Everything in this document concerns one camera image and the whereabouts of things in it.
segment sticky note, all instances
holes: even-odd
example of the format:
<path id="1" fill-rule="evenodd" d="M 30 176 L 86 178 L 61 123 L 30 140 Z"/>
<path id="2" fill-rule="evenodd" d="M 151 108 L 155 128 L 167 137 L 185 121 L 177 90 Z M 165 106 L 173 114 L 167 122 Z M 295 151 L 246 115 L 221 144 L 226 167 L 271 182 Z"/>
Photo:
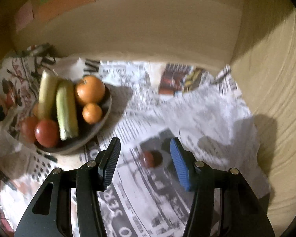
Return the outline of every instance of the sticky note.
<path id="1" fill-rule="evenodd" d="M 34 20 L 33 7 L 31 1 L 29 0 L 14 16 L 16 32 L 25 28 L 32 20 Z"/>
<path id="2" fill-rule="evenodd" d="M 95 0 L 49 0 L 38 8 L 35 13 L 35 18 L 42 22 L 46 22 L 66 11 L 70 11 L 92 2 L 95 2 Z"/>

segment beige cardboard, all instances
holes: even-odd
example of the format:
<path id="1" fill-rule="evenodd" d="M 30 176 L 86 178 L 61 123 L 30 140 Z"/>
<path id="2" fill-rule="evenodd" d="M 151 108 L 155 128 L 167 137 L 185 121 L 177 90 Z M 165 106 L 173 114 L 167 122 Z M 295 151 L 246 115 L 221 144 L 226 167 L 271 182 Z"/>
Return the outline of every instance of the beige cardboard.
<path id="1" fill-rule="evenodd" d="M 230 63 L 255 114 L 276 235 L 295 217 L 296 9 L 290 0 L 97 0 L 46 23 L 34 20 L 11 37 L 17 49 L 49 42 L 58 56 L 182 62 L 212 73 Z"/>

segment gray bowl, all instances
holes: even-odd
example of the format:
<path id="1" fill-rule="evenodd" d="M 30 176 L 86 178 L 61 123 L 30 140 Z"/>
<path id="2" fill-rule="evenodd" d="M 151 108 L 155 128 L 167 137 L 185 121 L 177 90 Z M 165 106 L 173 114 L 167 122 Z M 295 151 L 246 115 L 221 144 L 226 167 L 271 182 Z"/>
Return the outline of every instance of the gray bowl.
<path id="1" fill-rule="evenodd" d="M 89 125 L 84 121 L 82 117 L 82 108 L 77 108 L 78 115 L 78 125 L 79 125 L 79 136 L 76 138 L 71 138 L 65 141 L 60 141 L 56 147 L 45 148 L 40 145 L 38 142 L 35 142 L 35 146 L 38 150 L 47 153 L 65 155 L 68 153 L 73 153 L 75 150 L 85 145 L 90 141 L 103 127 L 105 121 L 107 120 L 112 106 L 112 97 L 111 92 L 108 87 L 105 85 L 105 95 L 101 103 L 99 104 L 103 111 L 102 119 L 93 125 Z"/>

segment newspaper page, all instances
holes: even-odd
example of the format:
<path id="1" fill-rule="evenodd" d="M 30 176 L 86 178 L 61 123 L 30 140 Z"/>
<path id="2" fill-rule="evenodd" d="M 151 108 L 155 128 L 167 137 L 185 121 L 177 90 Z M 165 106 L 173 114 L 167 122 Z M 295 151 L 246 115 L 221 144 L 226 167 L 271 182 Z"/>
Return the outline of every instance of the newspaper page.
<path id="1" fill-rule="evenodd" d="M 33 73 L 40 74 L 42 67 L 49 67 L 72 79 L 85 74 L 101 77 L 110 85 L 113 104 L 106 125 L 95 138 L 74 155 L 59 157 L 22 145 L 17 128 L 21 118 L 11 112 L 11 120 L 6 123 L 8 128 L 2 128 L 4 134 L 0 134 L 0 151 L 6 151 L 0 157 L 0 209 L 5 214 L 4 219 L 0 214 L 0 220 L 3 227 L 8 222 L 16 229 L 32 197 L 53 168 L 78 168 L 93 160 L 99 150 L 106 149 L 114 136 L 121 140 L 121 155 L 112 184 L 105 192 L 98 192 L 108 236 L 182 236 L 193 193 L 185 192 L 177 180 L 169 152 L 169 139 L 173 137 L 178 137 L 185 149 L 213 168 L 237 167 L 259 198 L 269 192 L 267 179 L 256 161 L 259 143 L 253 118 L 241 99 L 241 91 L 230 75 L 229 66 L 216 78 L 202 70 L 201 79 L 197 79 L 198 88 L 193 87 L 194 91 L 179 97 L 164 99 L 150 83 L 146 70 L 151 66 L 150 62 L 85 59 L 83 69 L 79 66 L 81 60 L 63 63 L 57 69 L 62 60 L 22 58 L 17 61 L 21 66 L 25 61 L 28 63 L 27 67 L 19 67 L 23 70 L 22 78 L 14 71 L 13 61 L 1 69 L 15 80 L 15 90 L 9 89 L 9 92 L 20 93 L 21 84 L 27 90 L 35 79 L 22 81 L 23 75 L 37 77 Z M 25 104 L 24 96 L 20 95 L 20 99 Z M 32 99 L 28 104 L 32 106 L 34 102 Z M 18 100 L 14 99 L 14 103 L 19 112 Z M 154 150 L 162 154 L 162 164 L 153 169 L 142 167 L 139 160 L 142 151 Z M 215 193 L 215 211 L 219 210 L 218 197 Z M 73 236 L 79 236 L 74 189 L 71 210 Z M 218 220 L 219 215 L 214 212 L 212 236 L 215 236 Z"/>

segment blue gripper pad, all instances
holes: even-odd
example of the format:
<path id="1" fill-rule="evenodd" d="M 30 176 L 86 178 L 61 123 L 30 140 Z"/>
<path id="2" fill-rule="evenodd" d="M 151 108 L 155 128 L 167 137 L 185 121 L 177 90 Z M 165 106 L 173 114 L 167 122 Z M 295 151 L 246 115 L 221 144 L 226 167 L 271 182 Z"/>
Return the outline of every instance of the blue gripper pad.
<path id="1" fill-rule="evenodd" d="M 176 173 L 180 185 L 186 191 L 193 190 L 193 176 L 195 174 L 194 165 L 191 161 L 190 152 L 185 151 L 180 143 L 179 138 L 172 138 L 170 141 L 170 153 L 173 159 Z"/>

